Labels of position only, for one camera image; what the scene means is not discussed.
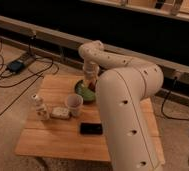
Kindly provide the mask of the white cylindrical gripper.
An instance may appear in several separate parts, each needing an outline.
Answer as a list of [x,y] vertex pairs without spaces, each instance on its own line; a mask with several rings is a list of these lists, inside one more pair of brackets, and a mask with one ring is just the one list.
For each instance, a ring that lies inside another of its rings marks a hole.
[[83,84],[85,87],[89,87],[92,81],[96,81],[99,73],[99,65],[94,62],[85,61],[83,64],[84,80]]

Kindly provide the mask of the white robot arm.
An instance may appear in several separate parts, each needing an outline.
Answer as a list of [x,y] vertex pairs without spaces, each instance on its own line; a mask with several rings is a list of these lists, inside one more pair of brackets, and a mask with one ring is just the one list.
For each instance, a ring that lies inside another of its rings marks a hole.
[[140,106],[162,87],[161,68],[106,52],[100,41],[84,43],[78,52],[85,79],[96,82],[96,104],[113,171],[163,171]]

